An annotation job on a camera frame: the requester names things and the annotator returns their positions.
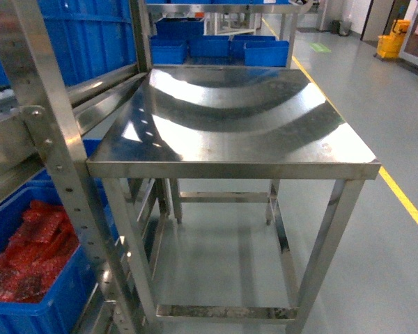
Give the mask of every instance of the bolt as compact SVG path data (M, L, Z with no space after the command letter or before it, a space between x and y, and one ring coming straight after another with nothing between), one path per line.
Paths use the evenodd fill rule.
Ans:
M40 117L42 115L42 111L35 110L31 113L31 115L34 116L34 117Z

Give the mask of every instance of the table top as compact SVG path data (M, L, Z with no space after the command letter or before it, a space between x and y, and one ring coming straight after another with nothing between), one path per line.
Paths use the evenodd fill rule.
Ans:
M123 108L92 176L365 180L380 167L299 70L158 67Z

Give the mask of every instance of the wall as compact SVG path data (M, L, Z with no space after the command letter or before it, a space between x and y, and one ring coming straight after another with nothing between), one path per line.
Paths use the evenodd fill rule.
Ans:
M377 41L384 33L393 0L374 0L362 40Z
M346 0L344 3L343 18L351 18L351 30L358 34L361 34L364 28L370 2L371 0Z
M412 19L415 9L417 9L418 0L410 0L404 19Z

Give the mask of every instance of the metal shelf rack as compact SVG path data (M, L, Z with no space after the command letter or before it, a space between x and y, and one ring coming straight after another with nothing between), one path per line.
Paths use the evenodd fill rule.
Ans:
M245 74L245 69L241 67L231 69L170 67L152 70L148 12L282 14L281 38L284 35L285 15L291 14L289 39L292 48L297 15L308 11L311 4L312 0L304 6L147 6L143 0L130 0L137 64L67 89L63 84L37 1L0 0L0 59L15 91L15 100L9 99L4 102L6 108L15 108L0 115L0 201L43 167L52 176L72 224L76 231L84 235L82 246L98 279L98 286L74 329L75 333L160 333L161 321L186 319L280 323L288 324L288 331L291 333L302 331L364 180L376 177L379 163L330 104L325 99L321 101L317 88L310 86L300 71L271 70L270 72L275 74L271 77L277 79L270 79L267 76L248 77L249 74ZM175 160L177 157L173 155L160 154L157 161L147 159L143 163L139 157L124 157L124 154L130 151L122 152L114 147L113 140L121 135L117 133L121 129L119 124L113 126L110 134L106 136L107 140L98 148L98 152L87 160L82 136L110 113L124 108L124 116L118 121L123 122L131 120L131 117L136 118L136 112L143 109L142 111L147 111L146 115L152 118L155 124L155 113L152 111L167 112L167 109L162 109L164 103L173 105L177 103L177 99L186 102L184 90L177 88L175 92L168 92L171 87L176 87L173 84L179 84L183 78L189 79L191 83L194 75L207 75L208 71L212 70L233 71L233 77L253 81L256 84L257 81L259 82L258 86L251 86L255 88L254 94L243 94L245 92L238 92L235 86L229 86L237 81L219 81L220 86L216 87L218 90L215 93L224 98L219 99L219 103L223 105L217 106L216 109L231 110L245 107L250 111L249 116L254 116L255 105L230 105L229 101L254 104L254 101L244 97L252 96L255 99L257 94L260 97L258 101L268 107L273 104L276 107L275 111L282 111L282 108L294 103L290 110L300 114L294 114L291 119L282 118L284 123L281 125L287 126L287 129L293 132L305 129L307 133L300 137L304 140L298 143L299 148L313 144L312 156L302 159L302 156L295 155L294 160L267 161L265 157L247 154L240 157L245 164L241 168L234 168L235 170L232 170L233 165L229 170L220 169L220 161L214 160L213 157L209 157L212 165L191 158L190 162L194 167L191 169L188 168L189 161L186 161L185 157L182 160ZM299 85L299 95L288 96L287 92L281 89L288 87L285 86L288 82ZM157 93L152 94L153 83L158 84L157 89L163 90L160 95L167 96L164 101L156 100ZM269 95L269 87L276 88L280 93L272 97ZM203 102L208 105L201 105L202 111L207 111L211 104L218 103L211 98L214 92L210 89L198 90L198 86L193 88L206 97ZM236 92L240 95L233 99ZM305 102L312 101L313 94L317 94L320 102L316 106L309 106ZM137 99L142 96L146 96L145 104L138 105ZM154 108L152 102L160 102L160 104ZM318 132L314 125L310 127L307 126L310 124L303 123L304 120L309 121L309 118L304 117L308 112L315 112L319 116L317 119L325 122L322 124L322 129L326 131L325 136L340 128L341 134L338 134L340 138L321 143L321 138L316 137ZM183 117L180 122L186 123L186 118ZM270 124L271 119L265 118L261 120L263 124ZM155 138L159 134L164 134L164 129L163 131L152 129L152 131L147 131L145 134L150 133ZM356 155L350 156L349 151L346 148L344 150L340 140L344 136L348 136L347 138L354 143L353 149ZM207 140L214 140L213 143L217 143L221 139L209 136ZM162 143L170 142L163 138ZM323 149L318 149L317 144L323 144L321 146ZM329 149L333 149L337 155L332 155ZM114 159L109 159L106 154L116 154L116 156L113 157ZM233 162L227 159L223 164L227 167ZM179 191L177 182L179 177L202 175L211 178L255 177L272 180L267 193L201 194ZM118 231L122 236L116 244L113 243L105 222L102 204L92 176L103 178ZM287 308L224 308L223 312L215 316L214 311L220 311L219 308L157 305L155 297L151 294L151 275L159 254L164 226L168 222L167 216L171 212L169 197L172 199L173 211L178 222L182 219L180 208L182 202L267 203L264 216L268 224L274 224L278 226L278 230L279 228L281 230L283 222L277 201L281 178L337 179L300 287L297 286L292 274L288 240L285 235L277 231L282 262L289 268L290 273L286 279L289 283L287 288L291 304ZM169 195L168 179L171 181L171 195ZM159 205L161 216L155 231L153 256L148 262L142 237L155 203Z

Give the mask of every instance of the metal bracket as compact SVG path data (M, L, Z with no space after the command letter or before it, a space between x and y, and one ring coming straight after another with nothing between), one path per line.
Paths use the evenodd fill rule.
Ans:
M52 154L57 143L53 139L54 130L47 118L45 108L42 106L21 106L20 113L29 129L34 145L38 148L42 161L50 166L56 166L52 172L67 173L69 168L55 154Z

